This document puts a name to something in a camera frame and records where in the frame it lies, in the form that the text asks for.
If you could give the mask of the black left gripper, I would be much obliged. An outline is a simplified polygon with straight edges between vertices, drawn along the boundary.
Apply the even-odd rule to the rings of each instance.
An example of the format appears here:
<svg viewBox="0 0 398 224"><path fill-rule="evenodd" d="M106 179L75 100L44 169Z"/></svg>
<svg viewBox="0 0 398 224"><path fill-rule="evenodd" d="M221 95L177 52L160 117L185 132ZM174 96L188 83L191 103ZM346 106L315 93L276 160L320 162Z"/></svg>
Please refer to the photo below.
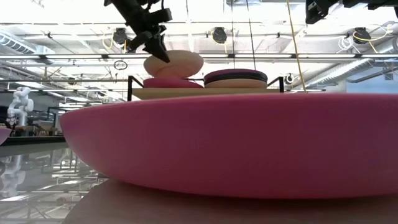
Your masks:
<svg viewBox="0 0 398 224"><path fill-rule="evenodd" d="M126 50L135 52L139 46L145 45L144 50L147 53L165 63L169 63L170 59L162 34L167 28L162 23L171 20L172 13L169 8L155 12L143 10L134 16L129 16L126 19L126 25L134 31L136 36L127 41Z"/></svg>

